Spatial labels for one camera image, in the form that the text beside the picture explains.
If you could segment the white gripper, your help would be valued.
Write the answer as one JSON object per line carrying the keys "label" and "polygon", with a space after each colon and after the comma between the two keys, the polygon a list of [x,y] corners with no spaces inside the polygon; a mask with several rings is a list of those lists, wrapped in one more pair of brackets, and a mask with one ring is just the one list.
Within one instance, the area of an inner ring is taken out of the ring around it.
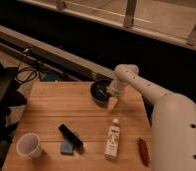
{"label": "white gripper", "polygon": [[112,95],[108,101],[108,110],[113,110],[118,104],[119,98],[117,96],[121,96],[127,83],[115,78],[111,81],[109,85],[109,93]]}

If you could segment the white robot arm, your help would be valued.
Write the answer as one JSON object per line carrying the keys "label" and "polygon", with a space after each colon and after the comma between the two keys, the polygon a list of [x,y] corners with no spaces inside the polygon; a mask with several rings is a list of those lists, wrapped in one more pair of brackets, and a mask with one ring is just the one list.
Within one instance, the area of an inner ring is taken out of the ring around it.
{"label": "white robot arm", "polygon": [[108,92],[120,96],[131,85],[153,105],[151,171],[196,171],[196,103],[139,76],[133,64],[119,64]]}

